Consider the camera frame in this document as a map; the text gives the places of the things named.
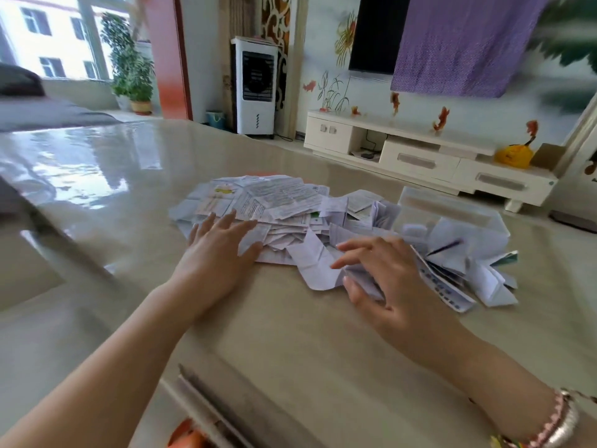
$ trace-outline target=television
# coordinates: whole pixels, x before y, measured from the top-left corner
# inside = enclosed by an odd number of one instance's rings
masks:
[[[410,0],[361,0],[348,69],[394,74]]]

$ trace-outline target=silver bracelet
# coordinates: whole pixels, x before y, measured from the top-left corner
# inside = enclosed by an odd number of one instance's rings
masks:
[[[549,437],[547,443],[543,445],[543,448],[560,448],[564,444],[568,443],[573,437],[578,422],[580,421],[580,411],[578,405],[574,401],[574,397],[567,391],[561,391],[568,405],[568,412],[559,424],[558,428]]]

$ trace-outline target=drawer handle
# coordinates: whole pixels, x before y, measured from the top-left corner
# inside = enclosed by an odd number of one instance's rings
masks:
[[[497,187],[502,187],[509,190],[516,190],[517,192],[521,192],[527,187],[527,185],[523,182],[492,176],[491,174],[485,174],[483,172],[477,174],[476,180],[485,184],[495,185]]]
[[[428,170],[433,170],[436,167],[435,160],[422,159],[421,157],[408,154],[398,154],[398,161],[409,165],[422,166]]]

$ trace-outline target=white tv stand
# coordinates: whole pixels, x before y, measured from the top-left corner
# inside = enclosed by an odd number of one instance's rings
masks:
[[[368,142],[367,131],[387,134],[378,161],[351,155]],[[452,195],[481,190],[507,198],[506,210],[541,206],[558,181],[549,170],[497,164],[505,145],[463,133],[436,135],[431,126],[378,116],[309,111],[304,146],[313,153]]]

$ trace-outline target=potted plant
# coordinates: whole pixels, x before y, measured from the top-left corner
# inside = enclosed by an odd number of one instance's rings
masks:
[[[101,16],[101,40],[112,49],[110,61],[112,62],[112,92],[121,110],[129,110],[130,102],[127,94],[127,76],[133,67],[138,52],[135,42],[131,37],[128,22],[124,17],[116,14],[103,14]]]
[[[125,90],[131,100],[132,111],[137,114],[151,114],[153,94],[153,62],[137,52],[126,78]]]

